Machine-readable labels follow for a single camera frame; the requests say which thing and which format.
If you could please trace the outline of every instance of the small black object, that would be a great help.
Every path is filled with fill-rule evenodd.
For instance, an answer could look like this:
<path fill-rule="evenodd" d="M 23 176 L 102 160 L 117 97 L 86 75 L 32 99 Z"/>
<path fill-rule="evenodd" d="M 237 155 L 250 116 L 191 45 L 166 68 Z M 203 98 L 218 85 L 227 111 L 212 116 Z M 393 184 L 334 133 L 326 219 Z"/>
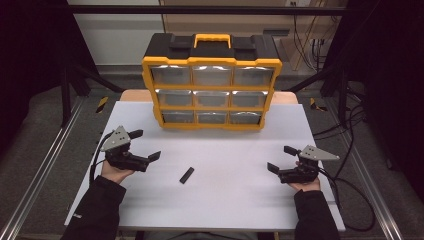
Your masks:
<path fill-rule="evenodd" d="M 284 146 L 284 152 L 288 153 L 292 156 L 296 156 L 298 153 L 300 153 L 300 150 L 297 150 L 297 149 L 292 148 L 290 146 Z"/>
<path fill-rule="evenodd" d="M 143 136 L 143 130 L 139 129 L 139 130 L 129 132 L 128 136 L 130 136 L 131 139 L 139 138 L 139 137 Z"/>
<path fill-rule="evenodd" d="M 180 179 L 180 182 L 184 184 L 187 179 L 191 176 L 191 174 L 194 172 L 194 168 L 190 167 L 187 172 L 184 174 L 184 176 Z"/>
<path fill-rule="evenodd" d="M 275 166 L 272 163 L 268 163 L 267 164 L 267 168 L 268 168 L 268 171 L 270 171 L 270 172 L 272 172 L 274 174 L 277 174 L 277 175 L 278 175 L 278 171 L 280 171 L 280 168 L 278 168 L 277 166 Z"/>

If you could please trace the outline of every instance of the yellow handle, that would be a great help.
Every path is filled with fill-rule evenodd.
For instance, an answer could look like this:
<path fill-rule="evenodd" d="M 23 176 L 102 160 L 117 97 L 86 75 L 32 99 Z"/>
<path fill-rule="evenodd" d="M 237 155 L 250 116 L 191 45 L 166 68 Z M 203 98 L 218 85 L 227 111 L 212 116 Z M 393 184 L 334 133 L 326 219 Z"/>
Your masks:
<path fill-rule="evenodd" d="M 229 34 L 196 34 L 194 48 L 197 47 L 198 41 L 227 42 L 228 48 L 231 48 L 231 36 Z"/>

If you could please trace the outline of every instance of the white table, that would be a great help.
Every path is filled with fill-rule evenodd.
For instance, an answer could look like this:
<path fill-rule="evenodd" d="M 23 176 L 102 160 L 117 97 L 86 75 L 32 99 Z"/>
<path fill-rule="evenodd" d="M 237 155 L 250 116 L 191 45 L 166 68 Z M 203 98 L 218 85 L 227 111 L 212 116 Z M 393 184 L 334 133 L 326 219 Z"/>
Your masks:
<path fill-rule="evenodd" d="M 119 125 L 143 129 L 130 151 L 147 157 L 162 151 L 147 172 L 137 172 L 122 185 L 127 193 L 120 206 L 120 228 L 130 230 L 283 231 L 298 221 L 295 191 L 267 170 L 267 162 L 291 169 L 296 157 L 285 145 L 303 149 L 315 145 L 300 104 L 271 105 L 261 131 L 162 129 L 150 102 L 116 102 L 104 135 Z M 179 179 L 195 169 L 185 184 Z M 101 165 L 97 167 L 98 175 Z M 89 171 L 66 219 L 68 225 L 88 189 Z M 345 230 L 325 177 L 322 190 L 337 228 Z"/>

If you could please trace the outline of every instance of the yellow plastic organizer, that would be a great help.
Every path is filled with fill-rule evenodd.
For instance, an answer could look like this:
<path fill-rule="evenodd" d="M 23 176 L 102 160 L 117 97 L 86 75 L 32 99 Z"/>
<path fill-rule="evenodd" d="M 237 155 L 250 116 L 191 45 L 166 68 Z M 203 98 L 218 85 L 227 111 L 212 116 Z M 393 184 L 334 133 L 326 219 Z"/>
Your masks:
<path fill-rule="evenodd" d="M 268 35 L 157 33 L 142 75 L 163 128 L 259 130 L 282 65 Z"/>

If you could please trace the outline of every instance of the black sleeve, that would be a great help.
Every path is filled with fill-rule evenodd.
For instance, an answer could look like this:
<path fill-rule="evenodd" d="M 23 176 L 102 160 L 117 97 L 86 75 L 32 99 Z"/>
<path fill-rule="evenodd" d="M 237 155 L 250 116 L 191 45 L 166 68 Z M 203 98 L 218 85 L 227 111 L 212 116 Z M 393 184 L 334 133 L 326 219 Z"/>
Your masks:
<path fill-rule="evenodd" d="M 126 189 L 98 176 L 81 199 L 61 240 L 115 239 Z"/>
<path fill-rule="evenodd" d="M 294 195 L 299 222 L 295 230 L 296 240 L 337 240 L 339 232 L 330 208 L 321 191 L 303 192 Z"/>

